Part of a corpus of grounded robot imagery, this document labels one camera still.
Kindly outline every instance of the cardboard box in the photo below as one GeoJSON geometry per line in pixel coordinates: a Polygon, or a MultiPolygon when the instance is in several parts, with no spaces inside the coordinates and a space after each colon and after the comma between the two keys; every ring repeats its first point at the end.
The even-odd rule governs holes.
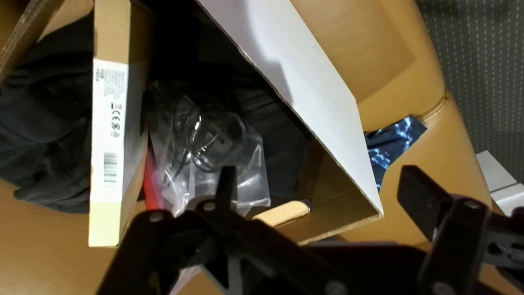
{"type": "Polygon", "coordinates": [[[0,84],[46,30],[64,0],[0,2],[0,84]]]}
{"type": "MultiPolygon", "coordinates": [[[[293,241],[309,243],[337,234],[370,218],[378,218],[383,208],[375,188],[355,98],[293,5],[288,0],[201,0],[200,5],[237,44],[244,57],[265,75],[280,98],[311,129],[318,143],[324,146],[324,149],[319,148],[314,152],[306,177],[305,198],[311,200],[313,211],[305,218],[278,226],[278,231],[293,241]]],[[[144,157],[142,149],[128,154],[120,146],[120,152],[123,151],[126,157],[126,166],[120,162],[118,169],[118,185],[123,184],[123,187],[120,190],[105,187],[105,190],[102,185],[100,188],[105,151],[97,149],[106,146],[103,141],[108,141],[111,129],[106,123],[103,125],[106,129],[97,126],[111,121],[111,111],[108,111],[110,105],[106,103],[105,115],[97,113],[102,110],[97,108],[97,102],[103,98],[100,85],[97,85],[97,75],[103,67],[103,70],[113,69],[121,77],[128,77],[128,84],[118,82],[128,87],[120,92],[120,95],[128,97],[120,100],[126,100],[128,105],[138,103],[141,93],[136,92],[142,92],[146,80],[134,80],[134,77],[146,79],[146,75],[133,72],[136,69],[144,70],[139,64],[147,64],[152,16],[138,2],[98,0],[95,3],[92,246],[115,246],[120,241],[129,220],[129,203],[134,203],[139,187],[129,180],[129,175],[141,175],[141,159],[144,157]]],[[[134,120],[138,118],[128,116],[124,125],[133,125],[134,120]]]]}

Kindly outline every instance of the metal part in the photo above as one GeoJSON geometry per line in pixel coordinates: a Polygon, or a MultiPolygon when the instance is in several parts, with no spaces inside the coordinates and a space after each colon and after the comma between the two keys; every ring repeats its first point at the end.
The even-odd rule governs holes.
{"type": "Polygon", "coordinates": [[[234,198],[236,170],[224,169],[215,200],[197,211],[136,216],[98,293],[169,293],[190,266],[206,269],[228,295],[496,293],[478,282],[483,261],[524,288],[522,215],[504,218],[477,200],[455,200],[416,167],[401,174],[400,203],[426,236],[436,234],[427,256],[388,244],[300,247],[236,215],[234,198]]]}
{"type": "Polygon", "coordinates": [[[445,282],[434,282],[431,285],[431,290],[432,290],[434,295],[455,295],[454,287],[450,287],[445,282]]]}
{"type": "Polygon", "coordinates": [[[215,202],[206,202],[206,203],[203,205],[203,210],[205,210],[205,211],[215,211],[215,210],[216,210],[215,202]]]}
{"type": "Polygon", "coordinates": [[[164,220],[164,215],[160,211],[154,211],[154,213],[149,215],[149,221],[151,223],[159,223],[162,220],[164,220]]]}
{"type": "Polygon", "coordinates": [[[326,284],[326,295],[347,295],[347,287],[342,282],[331,280],[326,284]]]}

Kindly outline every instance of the plastic wrap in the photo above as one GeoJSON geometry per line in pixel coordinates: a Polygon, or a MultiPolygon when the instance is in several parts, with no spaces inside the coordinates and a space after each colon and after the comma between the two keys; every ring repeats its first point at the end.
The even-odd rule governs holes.
{"type": "Polygon", "coordinates": [[[156,82],[149,93],[157,102],[151,143],[167,210],[178,216],[195,200],[211,198],[224,166],[237,169],[236,211],[270,205],[264,144],[251,126],[213,100],[197,105],[175,84],[156,82]]]}

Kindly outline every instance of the barcode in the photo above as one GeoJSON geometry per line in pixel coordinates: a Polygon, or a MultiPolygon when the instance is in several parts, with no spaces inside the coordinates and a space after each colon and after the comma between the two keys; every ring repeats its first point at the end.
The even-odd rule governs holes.
{"type": "Polygon", "coordinates": [[[118,154],[115,152],[103,154],[103,182],[105,184],[118,182],[118,154]]]}

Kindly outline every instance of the black fabric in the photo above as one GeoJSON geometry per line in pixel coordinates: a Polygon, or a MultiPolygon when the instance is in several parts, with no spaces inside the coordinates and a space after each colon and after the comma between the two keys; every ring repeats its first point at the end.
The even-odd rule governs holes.
{"type": "Polygon", "coordinates": [[[183,80],[190,97],[215,95],[239,113],[264,139],[272,197],[300,197],[309,131],[277,97],[236,44],[193,2],[151,2],[156,11],[152,77],[183,80]]]}
{"type": "Polygon", "coordinates": [[[0,177],[16,198],[88,210],[93,16],[39,41],[0,92],[0,177]]]}
{"type": "Polygon", "coordinates": [[[477,152],[524,182],[524,2],[418,0],[477,152]]]}

